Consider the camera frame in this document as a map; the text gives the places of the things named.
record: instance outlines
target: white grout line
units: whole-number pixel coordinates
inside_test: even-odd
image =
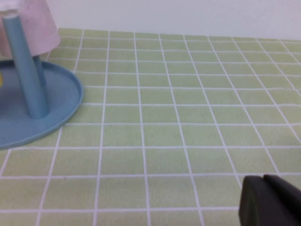
[[[84,39],[84,30],[82,31],[82,35],[81,35],[81,39],[80,39],[80,47],[82,45],[83,39]],[[73,72],[75,72],[76,69],[77,69],[77,65],[78,65],[78,62],[79,62],[79,55],[80,55],[80,48],[79,48],[79,51],[78,51],[78,55],[77,55],[77,59],[76,59],[76,63],[75,63]],[[41,220],[41,214],[42,214],[42,210],[43,210],[43,205],[44,205],[44,201],[45,201],[45,198],[46,198],[47,190],[48,190],[48,187],[49,187],[49,184],[50,184],[52,171],[53,171],[53,168],[54,168],[54,165],[55,165],[55,159],[56,159],[56,155],[57,155],[57,150],[58,150],[59,145],[60,145],[62,131],[63,131],[63,127],[61,126],[60,129],[59,129],[59,133],[58,133],[58,137],[57,137],[57,141],[56,141],[56,145],[55,145],[55,150],[54,150],[53,157],[52,157],[52,160],[51,160],[51,165],[50,165],[50,169],[49,169],[47,181],[46,181],[46,184],[45,184],[45,187],[44,187],[44,190],[43,190],[43,193],[42,193],[42,197],[41,197],[41,200],[40,200],[39,212],[38,212],[38,216],[37,216],[37,220],[36,220],[35,226],[39,226],[40,225],[40,220]]]
[[[140,94],[140,82],[139,82],[139,71],[138,71],[138,60],[137,60],[137,48],[136,48],[136,36],[134,34],[134,47],[135,47],[135,66],[136,66],[136,78],[138,88],[138,101],[139,101],[139,116],[140,116],[140,131],[142,141],[142,154],[143,154],[143,171],[144,171],[144,183],[145,183],[145,198],[146,198],[146,209],[147,209],[147,225],[151,226],[151,212],[150,212],[150,192],[149,182],[147,178],[147,164],[146,164],[146,152],[145,152],[145,141],[143,131],[143,116],[142,116],[142,105],[141,105],[141,94]]]
[[[108,40],[108,50],[109,50],[110,32],[108,33],[108,37],[109,37]],[[97,167],[97,181],[96,181],[95,199],[94,199],[93,226],[97,225],[97,209],[98,209],[99,188],[101,182],[101,169],[102,169],[102,158],[103,158],[103,129],[104,129],[105,107],[106,107],[105,104],[106,104],[107,84],[108,84],[108,65],[109,65],[109,51],[107,51],[106,73],[105,73],[104,92],[103,92],[103,112],[102,112],[100,145],[99,145],[99,156],[98,156],[98,167]]]
[[[196,71],[196,73],[198,73],[198,70],[197,70],[197,68],[196,68],[196,66],[195,66],[195,63],[193,62],[192,55],[191,55],[191,52],[189,51],[189,48],[188,48],[188,45],[187,45],[187,42],[186,42],[186,41],[185,41],[185,45],[186,45],[186,49],[187,49],[187,51],[188,51],[188,54],[189,54],[189,56],[190,56],[190,58],[191,58],[191,61],[192,61],[194,70]],[[200,79],[200,77],[198,77],[198,81],[199,81],[201,87],[204,87],[204,86],[203,86],[203,83],[202,83],[202,81],[201,81],[201,79]],[[221,142],[222,142],[222,146],[224,147],[225,153],[226,153],[226,155],[227,155],[227,157],[228,157],[228,159],[229,159],[229,162],[230,162],[230,164],[231,164],[231,167],[232,167],[232,170],[233,170],[233,172],[234,172],[235,178],[236,178],[236,180],[237,180],[237,182],[238,182],[238,185],[239,185],[239,187],[241,187],[241,182],[240,182],[239,177],[238,177],[238,175],[237,175],[237,171],[236,171],[235,165],[234,165],[234,163],[233,163],[233,161],[232,161],[232,159],[231,159],[231,156],[230,156],[230,154],[229,154],[229,151],[228,151],[226,142],[225,142],[224,139],[223,139],[222,132],[221,132],[220,127],[219,127],[219,125],[218,125],[218,123],[217,123],[217,120],[216,120],[215,115],[214,115],[213,110],[212,110],[212,106],[210,105],[210,102],[209,102],[209,99],[208,99],[208,97],[207,97],[207,94],[206,94],[205,90],[203,90],[203,93],[204,93],[205,99],[206,99],[206,101],[207,101],[207,103],[208,103],[209,110],[210,110],[211,116],[212,116],[213,121],[214,121],[214,125],[215,125],[215,127],[216,127],[216,129],[217,129],[217,132],[218,132],[219,136],[220,136],[220,139],[221,139]]]
[[[193,211],[193,210],[238,210],[238,206],[217,206],[217,207],[183,207],[183,208],[150,208],[152,212],[158,211]],[[0,210],[0,213],[3,214],[12,214],[12,213],[36,213],[39,210],[36,209],[14,209],[14,210]],[[106,213],[106,212],[146,212],[146,208],[137,208],[137,209],[98,209],[97,213]],[[94,209],[83,209],[83,210],[74,210],[74,209],[47,209],[42,210],[43,213],[93,213]]]
[[[199,198],[198,198],[198,190],[197,190],[197,186],[196,186],[193,174],[192,174],[192,169],[191,169],[189,156],[188,156],[188,152],[187,152],[185,137],[184,137],[184,134],[183,134],[181,121],[180,121],[180,116],[179,116],[178,109],[177,109],[177,106],[176,106],[174,92],[173,92],[173,89],[172,89],[172,83],[171,83],[171,80],[170,80],[170,76],[168,74],[168,67],[167,67],[167,63],[166,63],[166,60],[165,60],[165,56],[164,56],[164,52],[163,52],[163,46],[162,46],[162,40],[161,40],[160,35],[159,35],[159,41],[160,41],[160,46],[161,46],[161,50],[162,50],[162,56],[163,56],[163,61],[164,61],[164,65],[165,65],[165,70],[166,70],[166,73],[167,73],[168,83],[169,83],[169,86],[170,86],[170,91],[171,91],[171,95],[172,95],[172,99],[173,99],[173,103],[174,103],[174,110],[175,110],[175,114],[176,114],[177,121],[178,121],[178,126],[179,126],[179,130],[180,130],[182,144],[183,144],[183,147],[184,147],[184,152],[185,152],[185,157],[186,157],[186,161],[187,161],[187,165],[188,165],[189,175],[190,175],[191,183],[192,183],[193,190],[194,190],[195,201],[196,201],[197,208],[200,208],[200,201],[199,201]],[[205,226],[205,221],[204,221],[204,218],[203,218],[202,211],[199,210],[198,214],[199,214],[199,219],[200,219],[201,225]]]

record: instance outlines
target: green tile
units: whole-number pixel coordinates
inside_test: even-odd
[[[12,151],[3,176],[47,176],[54,150]]]
[[[169,89],[140,89],[142,104],[172,104]]]
[[[97,226],[147,226],[146,212],[104,212],[98,213]]]
[[[189,51],[213,51],[208,41],[188,41],[186,43]]]
[[[77,48],[56,48],[51,51],[50,58],[76,59],[79,50]]]
[[[145,146],[182,146],[177,125],[144,125]]]
[[[188,146],[222,146],[215,126],[182,125],[182,130]]]
[[[276,173],[264,148],[228,149],[237,173]]]
[[[293,54],[293,56],[299,61],[299,63],[301,63],[301,54]]]
[[[163,50],[187,50],[184,41],[167,41],[162,40]]]
[[[141,149],[103,150],[101,174],[143,174]]]
[[[62,37],[59,47],[75,47],[79,48],[80,46],[80,38],[66,38]]]
[[[118,39],[133,39],[134,33],[132,32],[110,32],[110,38],[118,38]]]
[[[208,41],[208,37],[204,35],[185,35],[185,40]]]
[[[154,211],[150,213],[152,226],[200,226],[198,211]]]
[[[101,126],[67,125],[63,127],[60,147],[99,146]]]
[[[110,48],[135,49],[134,40],[110,40]]]
[[[201,88],[198,77],[194,75],[170,75],[173,87]]]
[[[237,45],[241,51],[263,51],[257,42],[237,42]]]
[[[136,63],[126,61],[109,61],[109,73],[136,73]]]
[[[102,178],[98,208],[146,208],[144,178]]]
[[[83,34],[82,29],[72,29],[72,28],[59,28],[58,32],[62,36],[78,36],[81,37]]]
[[[247,107],[246,110],[255,124],[285,123],[285,120],[276,107]]]
[[[220,126],[227,146],[260,146],[261,142],[252,126]]]
[[[169,123],[177,122],[173,106],[142,106],[144,123]]]
[[[283,104],[301,104],[301,96],[297,91],[291,89],[272,89],[269,90],[272,98],[279,105]]]
[[[248,124],[250,120],[242,107],[212,107],[217,123]]]
[[[98,156],[97,149],[59,149],[52,175],[97,175]]]
[[[267,52],[287,52],[280,42],[261,42],[261,45]]]
[[[165,64],[163,62],[138,62],[139,73],[165,74]]]
[[[92,225],[93,213],[42,213],[40,226]]]
[[[139,83],[141,87],[169,87],[168,77],[166,75],[139,75]]]
[[[291,183],[296,188],[301,189],[301,176],[300,175],[284,175],[284,176],[282,176],[282,178],[284,180],[286,180],[288,183]]]
[[[227,74],[253,74],[248,64],[223,64]]]
[[[139,125],[105,125],[103,146],[141,146]]]
[[[92,209],[96,178],[51,179],[45,196],[44,209]]]
[[[269,55],[276,63],[297,63],[297,61],[290,54],[270,53]]]
[[[233,83],[233,86],[237,89],[262,88],[262,85],[260,84],[259,80],[256,78],[256,76],[253,75],[231,75],[229,76],[229,78]]]
[[[238,206],[240,188],[233,176],[194,177],[202,207]]]
[[[148,174],[189,173],[183,149],[147,149]]]
[[[301,122],[301,107],[300,106],[286,106],[281,107],[280,110],[289,123],[300,123]]]
[[[292,53],[301,53],[300,43],[285,43],[284,45]]]
[[[166,61],[191,61],[189,53],[184,51],[166,51],[164,56]]]
[[[137,89],[107,88],[106,103],[108,104],[138,104]]]
[[[55,147],[58,138],[59,130],[39,139],[24,145],[24,147]]]
[[[234,41],[256,41],[255,38],[248,38],[248,37],[233,37]]]
[[[199,74],[225,74],[220,64],[195,63]]]
[[[230,161],[223,148],[189,148],[192,173],[232,173]]]
[[[106,39],[84,39],[82,44],[82,48],[108,48],[108,40]]]
[[[234,42],[213,42],[215,51],[238,51]]]
[[[218,62],[218,58],[213,52],[191,52],[190,54],[194,62]]]
[[[240,226],[237,210],[202,211],[206,226]]]
[[[107,50],[83,48],[80,51],[79,58],[88,60],[106,60]]]
[[[209,107],[178,106],[181,123],[214,123]]]
[[[102,88],[85,88],[83,103],[102,103],[103,89]]]
[[[38,209],[45,179],[0,180],[0,208]]]
[[[101,123],[103,108],[101,106],[81,105],[69,123]]]
[[[195,74],[192,63],[167,63],[169,74]]]
[[[301,89],[301,77],[299,76],[287,76],[289,81],[293,84],[296,89]]]
[[[174,89],[174,98],[178,105],[200,105],[207,103],[201,89]]]
[[[79,60],[76,70],[81,72],[105,72],[106,62],[99,60]]]
[[[110,50],[109,60],[136,60],[135,51]]]
[[[105,123],[139,123],[138,106],[106,106]]]
[[[270,88],[285,88],[291,89],[292,86],[287,81],[284,76],[272,76],[272,75],[261,75],[258,78],[262,81],[263,85],[270,89]]]
[[[136,33],[135,35],[137,39],[159,39],[159,35],[153,33]]]
[[[179,41],[184,40],[183,35],[180,34],[161,34],[160,38],[162,40],[179,40]]]
[[[76,72],[77,77],[83,83],[84,86],[104,86],[105,74],[101,73],[85,73]]]
[[[217,53],[222,62],[245,62],[244,56],[241,53]]]
[[[136,40],[136,48],[143,50],[161,50],[159,40]]]
[[[85,30],[84,37],[88,38],[108,38],[109,32],[98,30]]]
[[[137,86],[136,74],[108,74],[108,86]]]
[[[69,60],[69,59],[49,59],[49,62],[65,67],[70,71],[74,70],[76,64],[76,60]]]
[[[231,37],[209,36],[210,41],[232,41]]]
[[[231,83],[229,82],[227,76],[212,76],[212,75],[201,75],[200,79],[202,81],[204,88],[231,88]]]
[[[190,177],[150,177],[148,181],[151,208],[196,207]]]
[[[278,67],[284,74],[287,75],[301,75],[301,65],[282,65],[278,64]]]
[[[1,213],[0,214],[0,221],[1,221],[1,225],[3,226],[10,226],[10,225],[32,226],[35,225],[36,220],[37,220],[36,213]]]
[[[232,90],[206,90],[206,95],[212,105],[238,105],[239,99]]]
[[[299,141],[288,126],[257,126],[266,146],[298,146]]]
[[[298,148],[269,148],[269,153],[279,172],[301,172],[301,152]]]
[[[243,52],[243,54],[248,62],[272,62],[265,53]]]
[[[245,105],[273,104],[273,101],[264,90],[238,90],[237,93]]]
[[[162,51],[137,51],[137,60],[163,61]]]

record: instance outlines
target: white wall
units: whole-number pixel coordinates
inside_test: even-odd
[[[47,0],[59,27],[301,40],[301,0]]]

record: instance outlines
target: pink fabric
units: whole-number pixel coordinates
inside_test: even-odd
[[[61,41],[46,0],[25,0],[19,10],[23,30],[32,56],[51,51]],[[0,20],[0,52],[11,58],[9,43]]]

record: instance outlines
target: blue plastic stand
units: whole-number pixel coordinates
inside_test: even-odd
[[[78,109],[83,87],[67,69],[31,56],[18,16],[2,21],[14,59],[0,62],[0,149],[5,149],[60,128]]]

